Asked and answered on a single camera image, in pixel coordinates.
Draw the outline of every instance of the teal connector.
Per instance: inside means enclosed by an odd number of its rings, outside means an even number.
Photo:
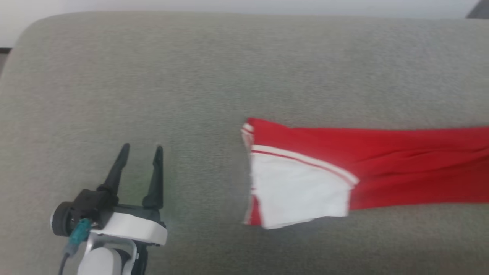
[[[69,236],[68,243],[63,250],[63,254],[67,253],[70,258],[73,257],[78,251],[80,244],[89,236],[90,229],[91,221],[89,219],[81,219]]]

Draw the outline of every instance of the white stripe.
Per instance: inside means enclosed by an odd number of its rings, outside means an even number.
[[[355,175],[350,173],[349,171],[347,171],[341,167],[338,167],[334,164],[331,164],[329,162],[323,161],[323,160],[318,160],[318,159],[311,158],[311,157],[308,157],[306,155],[302,155],[302,154],[299,154],[296,152],[292,152],[292,151],[288,151],[288,150],[284,150],[284,149],[280,149],[280,148],[275,148],[275,147],[271,147],[271,146],[265,146],[265,145],[252,145],[251,150],[252,151],[255,151],[255,150],[256,151],[262,151],[262,152],[267,152],[267,153],[272,153],[272,154],[278,154],[278,155],[302,160],[304,162],[314,164],[317,166],[321,166],[323,168],[334,171],[334,172],[342,175],[343,177],[347,178],[348,180],[350,180],[351,183],[353,183],[353,184],[357,184],[359,182],[359,179]]]
[[[245,129],[241,129],[241,133],[242,133],[243,135],[249,135],[249,136],[252,136],[252,135],[253,135],[252,133],[248,132],[248,131],[247,131],[247,130],[245,130]]]
[[[251,126],[249,123],[245,123],[243,125],[243,128],[245,128],[248,132],[253,132],[255,130],[255,128],[253,126]]]

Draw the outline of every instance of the black cable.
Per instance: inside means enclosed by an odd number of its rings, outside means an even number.
[[[61,260],[60,270],[58,271],[58,275],[63,275],[63,269],[65,269],[65,264],[66,264],[66,260],[68,260],[68,257],[69,257],[69,254],[65,253],[65,255],[63,256],[63,259]]]

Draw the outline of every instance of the gray couch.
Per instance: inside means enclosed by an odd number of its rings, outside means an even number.
[[[147,275],[487,274],[489,206],[360,210],[283,229],[241,223],[249,116],[289,126],[489,124],[489,22],[165,12],[34,23],[0,80],[0,274],[55,274],[52,210],[132,145],[121,202],[165,149],[168,244]],[[68,261],[74,274],[78,258]]]

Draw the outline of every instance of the dark object in corner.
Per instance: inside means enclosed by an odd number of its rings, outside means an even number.
[[[9,54],[12,48],[0,48],[0,54]]]
[[[152,220],[165,227],[159,210],[163,208],[163,148],[156,148],[153,159],[153,176],[148,195],[142,206],[120,205],[117,192],[122,170],[129,157],[129,144],[126,143],[115,160],[105,182],[95,191],[83,189],[73,202],[63,202],[51,217],[51,229],[57,236],[70,236],[81,219],[89,218],[95,229],[103,229],[114,212]]]
[[[475,8],[467,15],[471,19],[489,19],[489,0],[480,0]]]

